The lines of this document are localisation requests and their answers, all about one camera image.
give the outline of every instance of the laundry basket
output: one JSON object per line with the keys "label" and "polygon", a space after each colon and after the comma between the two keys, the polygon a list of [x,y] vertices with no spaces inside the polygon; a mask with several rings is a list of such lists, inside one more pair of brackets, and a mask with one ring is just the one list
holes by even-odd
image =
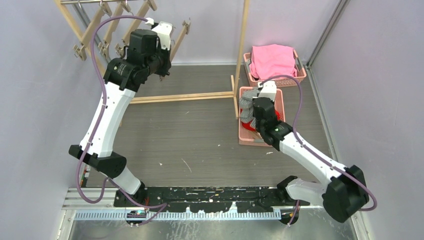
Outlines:
{"label": "laundry basket", "polygon": [[[247,78],[249,80],[249,85],[251,87],[256,87],[258,85],[259,82],[262,82],[263,80],[258,80],[256,78],[254,78],[251,74],[251,68],[250,68],[250,64],[251,64],[251,53],[245,53],[243,55],[244,57],[244,69],[246,70],[246,75]],[[306,71],[305,71],[305,67],[302,64],[301,60],[298,57],[297,52],[293,49],[293,56],[294,56],[294,60],[296,65],[294,66],[297,69],[297,76],[295,77],[295,79],[297,81],[302,82],[302,80],[306,77]],[[275,78],[273,79],[273,81],[275,82],[275,85],[277,85],[277,88],[282,88],[282,87],[292,87],[292,86],[296,86],[296,83],[287,78],[287,77],[281,77],[281,78]]]}
{"label": "laundry basket", "polygon": [[[253,87],[250,86],[242,86],[240,87],[240,94],[242,94],[247,90],[252,90]],[[284,103],[283,103],[283,92],[280,89],[277,89],[277,94],[275,96],[275,109],[280,115],[282,121],[286,120],[286,116],[284,114]],[[242,126],[242,121],[240,118],[238,119],[238,143],[240,145],[250,145],[250,146],[261,146],[261,147],[271,147],[266,144],[264,140],[262,140],[261,136],[257,132],[253,132],[247,130]]]}

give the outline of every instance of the wooden clothes rack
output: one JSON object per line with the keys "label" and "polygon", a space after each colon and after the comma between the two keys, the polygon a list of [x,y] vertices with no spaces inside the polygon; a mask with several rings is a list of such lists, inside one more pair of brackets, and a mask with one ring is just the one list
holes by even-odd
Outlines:
{"label": "wooden clothes rack", "polygon": [[[77,36],[78,40],[81,42],[85,34],[78,27],[77,21],[71,15],[70,11],[65,6],[65,3],[62,3],[61,0],[54,0],[54,2],[56,3],[63,17],[66,19],[72,31]],[[115,2],[125,2],[125,0],[116,0]],[[242,15],[242,21],[241,21],[241,34],[240,34],[235,77],[234,75],[230,76],[231,87],[232,87],[231,91],[134,97],[132,101],[130,102],[130,104],[165,103],[165,102],[193,101],[193,100],[207,100],[207,99],[233,99],[235,118],[238,119],[239,108],[238,108],[237,92],[238,92],[239,79],[240,79],[240,69],[242,65],[244,38],[245,38],[246,25],[247,25],[247,19],[248,19],[249,3],[250,3],[250,0],[244,0],[243,15]],[[175,45],[173,46],[171,50],[171,54],[170,54],[171,61],[173,57],[175,56],[176,51],[178,50],[184,36],[187,35],[190,30],[190,22],[184,21],[182,25],[183,25],[183,29],[178,35],[177,40],[175,41]],[[91,57],[89,44],[85,46],[85,49],[87,50],[88,56]],[[101,64],[97,56],[95,58],[96,58],[98,69],[100,70],[100,73],[103,75],[105,73],[105,68]]]}

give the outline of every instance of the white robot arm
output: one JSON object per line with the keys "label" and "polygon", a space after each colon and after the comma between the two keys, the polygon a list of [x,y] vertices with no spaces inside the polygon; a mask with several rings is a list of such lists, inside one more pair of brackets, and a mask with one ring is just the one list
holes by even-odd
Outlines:
{"label": "white robot arm", "polygon": [[267,144],[292,157],[319,181],[308,182],[289,176],[277,185],[281,195],[290,201],[302,200],[323,206],[331,217],[343,223],[369,201],[369,195],[336,169],[365,185],[363,172],[355,165],[348,168],[329,158],[294,132],[290,125],[277,118],[274,107],[277,86],[273,81],[265,82],[259,87],[258,96],[253,98],[257,132]]}
{"label": "white robot arm", "polygon": [[[155,23],[151,18],[147,23],[151,30],[136,29],[131,33],[126,59],[114,58],[107,65],[103,76],[107,93],[106,108],[83,160],[140,202],[144,200],[144,184],[127,168],[127,159],[113,151],[113,145],[124,112],[140,85],[152,74],[161,77],[169,75],[171,68],[172,24],[162,21]],[[77,159],[83,153],[83,146],[89,142],[102,106],[103,96],[87,134],[78,145],[69,148],[69,154]]]}

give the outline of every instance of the scratch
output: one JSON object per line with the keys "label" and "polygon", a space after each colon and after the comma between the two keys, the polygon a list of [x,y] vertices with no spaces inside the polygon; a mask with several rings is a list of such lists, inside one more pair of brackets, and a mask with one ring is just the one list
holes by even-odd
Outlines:
{"label": "scratch", "polygon": [[396,93],[396,111],[394,112],[394,126],[396,126],[396,122],[398,121],[398,106],[399,106],[399,90]]}
{"label": "scratch", "polygon": [[186,161],[184,161],[184,159],[181,158],[181,160],[185,163],[185,165],[187,165],[188,170],[190,170],[190,173],[192,172],[192,169],[190,168],[190,166],[187,164]]}

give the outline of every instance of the folded cloth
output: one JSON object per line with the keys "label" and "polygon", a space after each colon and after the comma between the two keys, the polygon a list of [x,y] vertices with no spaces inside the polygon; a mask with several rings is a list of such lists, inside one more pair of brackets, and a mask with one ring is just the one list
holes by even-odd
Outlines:
{"label": "folded cloth", "polygon": [[293,56],[293,47],[277,44],[267,46],[253,46],[251,52],[250,72],[259,80],[266,80],[276,75],[296,77],[296,60]]}

